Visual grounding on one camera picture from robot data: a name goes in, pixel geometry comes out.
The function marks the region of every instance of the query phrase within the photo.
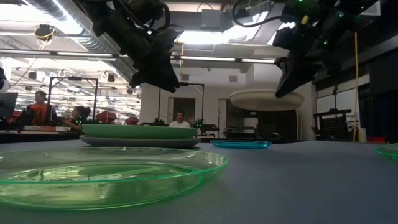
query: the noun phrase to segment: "stack of plates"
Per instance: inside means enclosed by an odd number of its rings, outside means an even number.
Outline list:
[[[167,147],[186,149],[198,144],[193,128],[84,124],[80,139],[91,146]]]

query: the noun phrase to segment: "green plastic plate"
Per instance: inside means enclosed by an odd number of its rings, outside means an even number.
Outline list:
[[[193,128],[113,124],[84,124],[83,130],[89,137],[121,139],[187,139],[197,133]]]
[[[375,148],[375,153],[390,159],[393,162],[398,162],[398,144],[388,144]]]
[[[158,202],[196,190],[228,164],[208,152],[141,147],[12,151],[0,158],[0,209],[97,210]]]

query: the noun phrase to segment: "yellow cable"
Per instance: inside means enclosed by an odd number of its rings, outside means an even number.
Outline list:
[[[37,36],[37,35],[35,35],[37,38],[49,38],[51,35],[53,35],[54,33],[55,33],[55,31],[56,31],[57,29],[54,29],[50,34],[47,34],[47,35],[44,35],[44,36]]]
[[[49,41],[49,37],[46,37],[45,43],[39,47],[39,50],[43,50],[44,47],[45,47],[45,44],[46,44],[48,41]],[[16,84],[19,83],[19,81],[20,81],[21,79],[23,79],[23,78],[25,77],[26,73],[30,71],[30,69],[32,68],[33,64],[36,62],[36,60],[37,60],[37,58],[35,58],[35,60],[33,60],[33,62],[32,62],[32,63],[28,66],[28,68],[26,69],[25,73],[24,73],[14,84],[12,84],[10,87],[15,86]]]
[[[355,78],[355,109],[354,109],[354,139],[356,140],[356,119],[357,119],[357,106],[358,106],[358,76],[359,76],[359,62],[358,62],[358,35],[355,32],[355,69],[356,69],[356,78]]]

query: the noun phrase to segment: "desk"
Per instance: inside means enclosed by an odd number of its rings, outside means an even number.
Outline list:
[[[85,146],[80,141],[3,144],[0,151]],[[230,159],[214,182],[172,200],[115,210],[0,208],[1,223],[396,224],[398,164],[375,144],[298,142],[269,150],[199,150]]]
[[[79,139],[81,133],[57,131],[0,131],[0,144],[18,142],[66,141]]]

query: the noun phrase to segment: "person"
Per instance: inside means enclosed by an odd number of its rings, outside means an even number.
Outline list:
[[[82,124],[87,122],[87,117],[90,113],[89,107],[75,106],[72,111],[72,117],[65,119],[65,124],[71,128],[71,131],[82,132]]]
[[[191,128],[191,125],[188,122],[184,121],[184,117],[185,117],[185,113],[183,111],[179,111],[177,113],[177,120],[171,122],[169,127],[172,127],[172,128]]]
[[[47,111],[46,104],[46,93],[43,91],[37,91],[35,93],[35,101],[36,103],[32,105],[28,105],[23,111],[22,115],[25,117],[29,117],[31,122],[29,124],[32,125],[46,125],[50,124],[52,121],[57,120],[57,112],[55,111],[53,106],[49,106],[49,110]]]

